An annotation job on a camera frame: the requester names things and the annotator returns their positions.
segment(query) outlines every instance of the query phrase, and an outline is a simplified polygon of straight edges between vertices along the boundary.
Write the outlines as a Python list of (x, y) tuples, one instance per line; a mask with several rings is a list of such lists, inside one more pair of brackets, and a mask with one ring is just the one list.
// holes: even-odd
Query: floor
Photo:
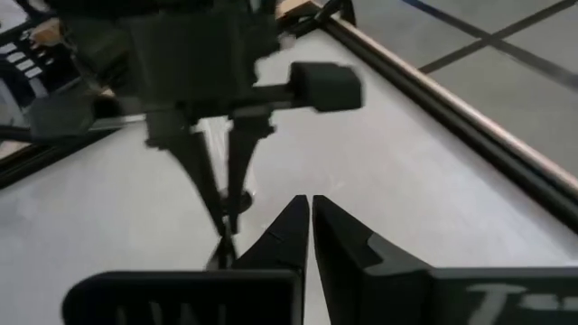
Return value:
[[(353, 65), (360, 110), (275, 112), (247, 177), (255, 204), (236, 235), (245, 252), (294, 195), (323, 194), (435, 266), (577, 265), (578, 237), (329, 35), (312, 32), (261, 60), (283, 82), (294, 60)], [(225, 183), (226, 118), (200, 125)], [(196, 270), (217, 236), (191, 182), (133, 125), (0, 191), (0, 315), (61, 324), (65, 292), (110, 270)], [(305, 325), (327, 325), (313, 244)]]
[(360, 30), (578, 175), (576, 0), (353, 0)]

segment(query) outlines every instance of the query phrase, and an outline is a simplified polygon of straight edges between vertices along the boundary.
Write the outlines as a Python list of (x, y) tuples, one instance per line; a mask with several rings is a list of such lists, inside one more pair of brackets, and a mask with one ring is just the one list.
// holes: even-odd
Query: black metal frame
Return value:
[[(316, 15), (320, 9), (314, 3), (305, 3), (289, 11), (280, 18), (279, 23), (286, 32), (293, 33), (297, 37), (318, 28), (323, 29), (578, 234), (578, 191), (536, 162), (529, 161), (516, 148), (483, 125), (469, 119), (452, 102), (408, 74), (404, 68), (343, 24), (329, 17), (323, 21), (299, 22), (301, 17)], [(347, 6), (343, 6), (341, 10), (347, 10)], [(63, 145), (58, 148), (32, 145), (23, 153), (0, 162), (0, 189), (108, 134), (110, 132), (89, 135), (86, 139), (76, 141), (74, 145)]]

